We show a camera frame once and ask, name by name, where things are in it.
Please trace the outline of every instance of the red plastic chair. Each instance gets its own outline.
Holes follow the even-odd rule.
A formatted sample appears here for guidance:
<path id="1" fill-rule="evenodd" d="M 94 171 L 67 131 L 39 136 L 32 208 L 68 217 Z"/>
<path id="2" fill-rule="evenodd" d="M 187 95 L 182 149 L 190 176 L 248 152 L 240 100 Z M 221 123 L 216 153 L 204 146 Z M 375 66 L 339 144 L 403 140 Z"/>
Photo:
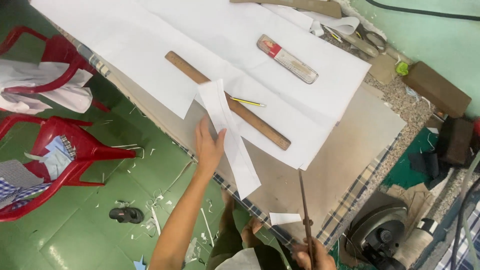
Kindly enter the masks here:
<path id="1" fill-rule="evenodd" d="M 24 164 L 34 175 L 43 178 L 44 183 L 52 183 L 52 185 L 23 207 L 12 210 L 13 204 L 10 204 L 0 209 L 0 222 L 14 221 L 28 214 L 50 199 L 64 185 L 104 186 L 103 183 L 80 181 L 82 173 L 96 160 L 131 159 L 136 156 L 136 153 L 133 150 L 125 150 L 103 145 L 80 127 L 91 126 L 91 122 L 61 118 L 58 116 L 52 116 L 48 119 L 24 114 L 12 114 L 7 116 L 0 124 L 0 140 L 5 134 L 7 134 L 8 130 L 18 122 L 37 123 L 41 126 L 30 154 L 44 156 L 48 153 L 45 146 L 56 136 L 65 135 L 70 141 L 72 147 L 76 148 L 76 158 L 54 181 L 50 179 L 45 165 L 39 163 L 37 160 Z"/>
<path id="2" fill-rule="evenodd" d="M 15 44 L 21 34 L 29 33 L 35 37 L 45 41 L 45 51 L 43 52 L 42 62 L 61 62 L 70 64 L 67 71 L 58 79 L 42 86 L 18 86 L 4 89 L 6 93 L 21 93 L 21 94 L 35 94 L 48 92 L 62 87 L 70 79 L 73 78 L 78 69 L 83 69 L 91 74 L 95 74 L 96 70 L 93 68 L 78 52 L 75 46 L 69 42 L 62 35 L 53 35 L 52 38 L 36 32 L 35 30 L 26 26 L 16 26 L 7 35 L 7 38 L 0 44 L 0 55 L 6 53 Z M 102 111 L 110 112 L 102 103 L 92 100 L 92 105 Z"/>

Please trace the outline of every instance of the hand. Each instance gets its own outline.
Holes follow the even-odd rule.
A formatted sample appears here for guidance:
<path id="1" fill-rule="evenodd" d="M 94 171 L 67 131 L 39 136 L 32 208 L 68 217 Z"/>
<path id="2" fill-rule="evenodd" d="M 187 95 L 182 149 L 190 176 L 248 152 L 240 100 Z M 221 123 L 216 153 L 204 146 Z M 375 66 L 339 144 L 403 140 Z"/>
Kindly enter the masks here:
<path id="1" fill-rule="evenodd" d="M 327 253 L 324 245 L 317 239 L 312 239 L 313 242 L 313 261 L 315 268 L 313 270 L 336 270 L 335 260 Z M 293 258 L 297 261 L 298 265 L 305 270 L 312 270 L 312 263 L 310 262 L 310 256 L 308 254 L 307 245 L 294 245 L 293 246 Z"/>
<path id="2" fill-rule="evenodd" d="M 198 170 L 213 175 L 220 158 L 223 155 L 223 141 L 227 129 L 224 128 L 218 133 L 216 142 L 208 132 L 208 118 L 204 116 L 195 129 L 196 149 L 198 156 Z"/>

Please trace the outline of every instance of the green tile floor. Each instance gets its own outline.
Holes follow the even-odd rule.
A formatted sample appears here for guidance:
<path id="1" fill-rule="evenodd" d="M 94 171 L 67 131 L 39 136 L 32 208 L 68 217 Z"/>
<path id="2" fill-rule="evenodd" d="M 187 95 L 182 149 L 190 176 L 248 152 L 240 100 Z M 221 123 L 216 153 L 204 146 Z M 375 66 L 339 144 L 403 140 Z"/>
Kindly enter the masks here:
<path id="1" fill-rule="evenodd" d="M 78 114 L 56 106 L 39 116 L 55 114 L 93 121 L 94 125 L 86 130 L 102 143 L 108 146 L 138 144 L 145 148 L 145 157 L 96 162 L 84 173 L 82 181 L 101 182 L 103 179 L 104 187 L 62 187 L 44 205 L 23 218 L 0 222 L 2 270 L 134 269 L 133 261 L 142 255 L 148 263 L 158 235 L 151 238 L 141 224 L 111 220 L 108 212 L 118 206 L 116 200 L 133 202 L 132 206 L 141 209 L 147 220 L 152 216 L 145 206 L 147 200 L 154 197 L 154 192 L 156 195 L 162 192 L 164 199 L 160 204 L 163 209 L 157 208 L 156 212 L 163 227 L 192 177 L 196 164 L 175 181 L 191 159 L 105 78 L 96 75 L 89 85 L 112 112 L 91 108 L 85 114 Z M 32 147 L 38 129 L 34 124 L 16 125 L 0 142 L 0 161 L 28 162 L 24 152 Z M 212 201 L 211 212 L 208 199 Z M 208 185 L 202 208 L 212 235 L 215 235 L 224 204 L 220 186 L 214 180 Z M 250 218 L 244 209 L 235 210 L 234 216 L 239 230 Z M 209 241 L 203 244 L 202 233 L 208 235 L 199 211 L 193 237 L 199 240 L 200 258 L 207 261 L 212 248 Z M 280 250 L 265 228 L 257 236 Z M 197 260 L 187 264 L 185 269 L 204 269 L 204 265 Z"/>

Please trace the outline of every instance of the black sandal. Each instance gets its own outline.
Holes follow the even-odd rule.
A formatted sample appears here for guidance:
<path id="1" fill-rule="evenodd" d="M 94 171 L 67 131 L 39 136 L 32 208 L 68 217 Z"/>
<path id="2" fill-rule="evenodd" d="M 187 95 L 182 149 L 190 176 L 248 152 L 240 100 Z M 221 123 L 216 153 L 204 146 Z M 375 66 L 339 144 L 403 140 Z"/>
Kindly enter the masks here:
<path id="1" fill-rule="evenodd" d="M 117 220 L 119 223 L 133 223 L 139 224 L 144 220 L 144 214 L 138 208 L 125 207 L 125 208 L 114 208 L 110 210 L 108 216 Z"/>

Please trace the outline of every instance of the pencil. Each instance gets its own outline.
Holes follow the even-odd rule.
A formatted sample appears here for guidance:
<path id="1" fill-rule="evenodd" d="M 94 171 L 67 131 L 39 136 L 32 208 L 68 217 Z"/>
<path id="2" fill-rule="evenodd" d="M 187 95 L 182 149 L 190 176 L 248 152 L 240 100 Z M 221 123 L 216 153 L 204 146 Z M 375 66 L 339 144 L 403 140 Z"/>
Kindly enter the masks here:
<path id="1" fill-rule="evenodd" d="M 257 102 L 251 102 L 251 101 L 247 101 L 247 100 L 243 100 L 243 99 L 239 99 L 239 98 L 230 97 L 230 99 L 233 99 L 233 100 L 238 101 L 238 102 L 252 104 L 252 105 L 255 105 L 255 106 L 260 106 L 260 107 L 265 107 L 266 106 L 264 104 L 260 104 L 260 103 L 257 103 Z"/>

